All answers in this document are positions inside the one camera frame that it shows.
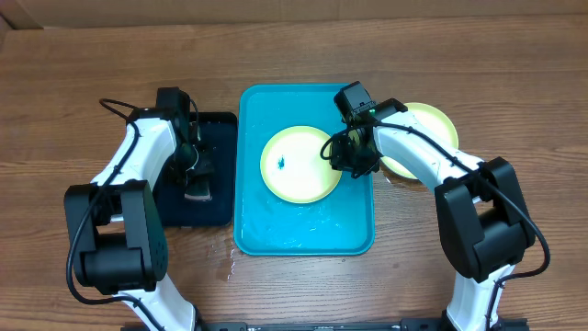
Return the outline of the yellow-green plate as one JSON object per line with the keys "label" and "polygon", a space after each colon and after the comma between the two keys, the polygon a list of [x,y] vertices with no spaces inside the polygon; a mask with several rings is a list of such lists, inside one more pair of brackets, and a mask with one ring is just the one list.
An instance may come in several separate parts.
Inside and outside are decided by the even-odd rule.
{"label": "yellow-green plate", "polygon": [[[426,129],[442,138],[444,142],[450,144],[453,148],[458,148],[458,132],[453,122],[444,112],[431,105],[419,102],[405,103],[405,106]],[[382,168],[397,176],[412,180],[417,179],[403,165],[390,157],[381,157],[380,163]]]}
{"label": "yellow-green plate", "polygon": [[292,126],[266,144],[260,170],[266,186],[279,198],[306,204],[325,198],[338,185],[342,172],[321,158],[330,136],[311,126]]}

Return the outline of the dark sponge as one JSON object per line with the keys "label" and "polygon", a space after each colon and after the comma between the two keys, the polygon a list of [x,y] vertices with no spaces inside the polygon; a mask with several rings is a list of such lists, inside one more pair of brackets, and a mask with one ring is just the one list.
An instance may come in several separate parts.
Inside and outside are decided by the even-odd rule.
{"label": "dark sponge", "polygon": [[187,182],[185,198],[193,201],[211,200],[210,184],[208,179],[195,179]]}

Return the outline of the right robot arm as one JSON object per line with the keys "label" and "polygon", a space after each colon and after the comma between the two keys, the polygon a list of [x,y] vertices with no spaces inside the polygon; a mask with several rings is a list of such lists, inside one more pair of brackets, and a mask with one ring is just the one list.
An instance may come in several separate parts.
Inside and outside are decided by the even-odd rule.
{"label": "right robot arm", "polygon": [[346,128],[325,143],[322,159],[358,178],[387,156],[435,196],[441,246],[456,271],[452,299],[440,317],[404,318],[400,328],[527,330],[527,320],[497,314],[505,282],[537,235],[513,167],[461,152],[397,99],[373,100],[360,82],[342,87],[334,104]]}

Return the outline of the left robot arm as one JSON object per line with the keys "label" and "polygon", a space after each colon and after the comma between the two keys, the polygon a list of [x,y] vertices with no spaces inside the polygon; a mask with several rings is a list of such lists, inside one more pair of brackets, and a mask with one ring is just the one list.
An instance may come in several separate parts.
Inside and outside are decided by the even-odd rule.
{"label": "left robot arm", "polygon": [[153,189],[166,171],[188,185],[201,162],[198,109],[178,87],[152,108],[130,107],[107,166],[63,199],[70,248],[65,279],[86,305],[124,302],[150,330],[203,330],[196,306],[167,274],[168,248]]}

